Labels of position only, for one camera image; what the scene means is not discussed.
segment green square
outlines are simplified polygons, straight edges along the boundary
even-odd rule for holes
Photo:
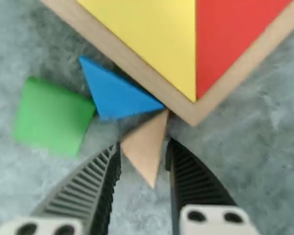
[[[25,82],[13,136],[76,156],[95,111],[92,101],[42,79]]]

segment wooden frame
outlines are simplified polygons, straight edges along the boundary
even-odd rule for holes
[[[42,0],[59,17],[190,125],[197,125],[294,30],[294,0],[195,103],[84,9],[76,0]]]

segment colored block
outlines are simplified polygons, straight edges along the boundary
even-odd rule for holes
[[[78,153],[94,111],[91,100],[30,77],[23,88],[13,136],[72,157]]]
[[[197,0],[201,98],[292,0]]]
[[[196,100],[195,0],[78,2],[189,100]]]
[[[152,188],[157,178],[168,115],[168,110],[163,111],[134,130],[121,142],[125,156]]]
[[[149,94],[90,59],[80,57],[79,61],[101,120],[114,120],[164,108]]]

